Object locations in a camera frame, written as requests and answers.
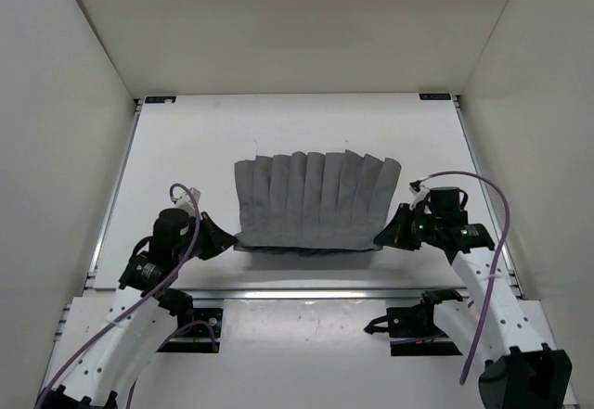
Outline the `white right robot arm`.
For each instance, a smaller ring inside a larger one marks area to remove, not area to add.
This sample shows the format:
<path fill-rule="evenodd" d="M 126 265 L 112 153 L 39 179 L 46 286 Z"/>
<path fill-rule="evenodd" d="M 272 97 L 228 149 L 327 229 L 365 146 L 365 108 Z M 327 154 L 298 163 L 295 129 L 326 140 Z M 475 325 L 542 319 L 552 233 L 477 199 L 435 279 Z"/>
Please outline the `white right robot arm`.
<path fill-rule="evenodd" d="M 468 290 L 427 291 L 416 312 L 427 335 L 448 336 L 465 357 L 461 376 L 478 376 L 486 408 L 561 408 L 572 363 L 534 328 L 497 265 L 498 251 L 482 224 L 465 210 L 468 195 L 457 187 L 411 187 L 414 199 L 399 205 L 377 236 L 384 247 L 441 250 Z"/>

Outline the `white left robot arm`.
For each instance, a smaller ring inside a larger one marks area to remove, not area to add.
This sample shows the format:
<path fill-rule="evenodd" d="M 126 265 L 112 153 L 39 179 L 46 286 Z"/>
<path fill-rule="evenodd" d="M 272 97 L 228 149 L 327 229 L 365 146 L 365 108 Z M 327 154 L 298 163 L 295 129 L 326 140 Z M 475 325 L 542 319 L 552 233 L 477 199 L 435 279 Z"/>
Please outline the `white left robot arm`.
<path fill-rule="evenodd" d="M 103 326 L 49 380 L 36 407 L 127 408 L 139 375 L 171 339 L 206 338 L 217 352 L 210 317 L 198 317 L 192 297 L 172 284 L 187 261 L 210 260 L 236 242 L 205 212 L 161 211 L 134 246 Z"/>

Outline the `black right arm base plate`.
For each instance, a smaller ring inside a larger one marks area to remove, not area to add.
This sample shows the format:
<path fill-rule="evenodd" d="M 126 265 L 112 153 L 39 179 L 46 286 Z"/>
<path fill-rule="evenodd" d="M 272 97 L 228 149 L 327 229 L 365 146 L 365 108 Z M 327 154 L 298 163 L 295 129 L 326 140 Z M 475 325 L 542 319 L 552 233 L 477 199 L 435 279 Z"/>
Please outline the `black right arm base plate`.
<path fill-rule="evenodd" d="M 387 334 L 392 357 L 461 356 L 453 341 L 433 323 L 433 307 L 419 303 L 411 307 L 388 307 L 372 319 L 364 332 Z"/>

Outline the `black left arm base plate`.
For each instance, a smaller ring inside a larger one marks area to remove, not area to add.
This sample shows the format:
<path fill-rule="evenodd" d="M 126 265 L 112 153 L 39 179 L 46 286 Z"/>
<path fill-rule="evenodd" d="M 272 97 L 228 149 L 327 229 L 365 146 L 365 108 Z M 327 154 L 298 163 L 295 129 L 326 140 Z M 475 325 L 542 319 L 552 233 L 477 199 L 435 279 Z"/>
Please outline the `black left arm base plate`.
<path fill-rule="evenodd" d="M 221 307 L 195 307 L 192 315 L 178 318 L 177 330 L 158 352 L 217 354 L 220 352 L 223 316 Z"/>

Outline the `grey pleated skirt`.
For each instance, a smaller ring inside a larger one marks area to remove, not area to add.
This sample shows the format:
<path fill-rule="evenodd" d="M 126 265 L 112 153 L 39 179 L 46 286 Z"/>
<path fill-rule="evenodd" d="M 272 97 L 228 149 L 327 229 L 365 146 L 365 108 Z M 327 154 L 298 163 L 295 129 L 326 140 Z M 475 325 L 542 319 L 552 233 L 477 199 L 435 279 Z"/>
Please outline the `grey pleated skirt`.
<path fill-rule="evenodd" d="M 238 161 L 235 248 L 301 256 L 377 251 L 400 173 L 397 160 L 350 150 Z"/>

